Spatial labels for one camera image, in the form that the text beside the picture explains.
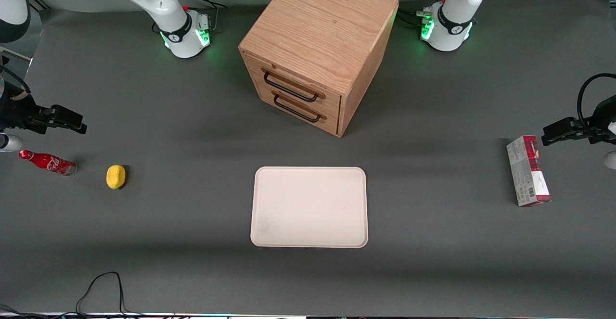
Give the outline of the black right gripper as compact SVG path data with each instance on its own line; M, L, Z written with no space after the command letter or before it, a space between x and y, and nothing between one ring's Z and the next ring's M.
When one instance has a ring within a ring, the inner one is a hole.
M31 95L15 85L6 85L0 99L0 129L20 128L44 135L48 128L64 128L85 135L83 116L60 105L38 108Z

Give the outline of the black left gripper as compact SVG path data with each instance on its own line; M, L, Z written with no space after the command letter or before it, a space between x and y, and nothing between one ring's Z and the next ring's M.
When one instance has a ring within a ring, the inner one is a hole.
M587 120L591 136L589 144L616 144L616 96L603 100L595 108L595 120ZM565 140L587 137L583 124L574 117L565 117L543 128L541 142L547 147Z

